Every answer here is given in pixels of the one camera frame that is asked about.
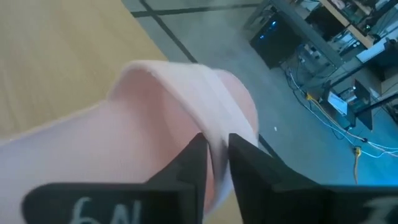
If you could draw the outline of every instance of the electronic equipment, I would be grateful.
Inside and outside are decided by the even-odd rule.
[[[229,135],[228,157],[244,223],[397,223],[398,190],[322,186],[272,156]],[[28,224],[203,223],[207,141],[197,135],[144,184],[53,183],[24,199]]]
[[[286,61],[301,43],[302,38],[279,13],[275,13],[250,41],[269,68],[278,67]]]
[[[323,96],[320,99],[320,104],[323,109],[331,116],[340,126],[345,130],[356,127],[356,119],[358,118],[369,130],[373,130],[373,116],[371,110],[365,110],[371,107],[370,92],[358,81],[354,80],[353,84],[340,93],[334,91],[333,87],[339,84],[327,81],[324,84]],[[333,93],[341,98],[345,103],[345,113],[341,113],[341,109],[333,105],[328,98]]]

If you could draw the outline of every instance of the wooden shelf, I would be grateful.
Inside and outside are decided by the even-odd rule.
[[[362,3],[360,3],[358,0],[353,0],[355,5],[359,7],[360,10],[362,10],[367,16],[372,13],[372,9],[369,6],[364,6]]]
[[[374,39],[370,36],[365,36],[363,35],[355,26],[351,25],[349,20],[345,18],[342,13],[336,9],[334,5],[328,0],[319,0],[319,2],[325,6],[330,13],[332,13],[336,19],[338,19],[341,24],[345,27],[347,27],[347,30],[349,30],[366,48],[371,48],[373,46]]]

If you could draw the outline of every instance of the concrete floor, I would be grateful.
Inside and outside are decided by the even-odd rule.
[[[258,2],[146,0],[153,10]],[[147,10],[138,0],[123,0],[123,3],[131,12]],[[256,102],[260,133],[291,168],[322,184],[353,185],[354,155],[350,144],[345,140],[337,140],[328,127],[300,106],[287,86],[282,70],[269,70],[241,35],[244,22],[254,10],[254,7],[244,7],[164,15],[159,18],[197,62],[229,70],[244,83]],[[151,16],[141,14],[137,20],[170,61],[190,61],[175,40]],[[356,77],[377,90],[378,85],[371,74],[359,73]],[[352,133],[360,133],[362,137],[379,144],[398,147],[398,128],[385,111],[381,110],[375,115],[372,133],[358,123]],[[367,146],[363,150],[379,155],[379,151]],[[374,159],[362,155],[358,169],[359,184],[398,184],[397,168],[398,158],[385,155]]]

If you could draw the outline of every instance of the wooden tabletop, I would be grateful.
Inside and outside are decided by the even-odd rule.
[[[165,57],[120,0],[0,1],[0,139],[99,102],[138,59]]]

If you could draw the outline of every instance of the folded fabric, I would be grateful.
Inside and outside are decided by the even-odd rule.
[[[0,221],[23,223],[24,196],[52,182],[145,182],[197,134],[209,142],[205,212],[233,188],[229,133],[257,146],[257,112],[232,74],[204,65],[131,62],[106,100],[0,147]]]

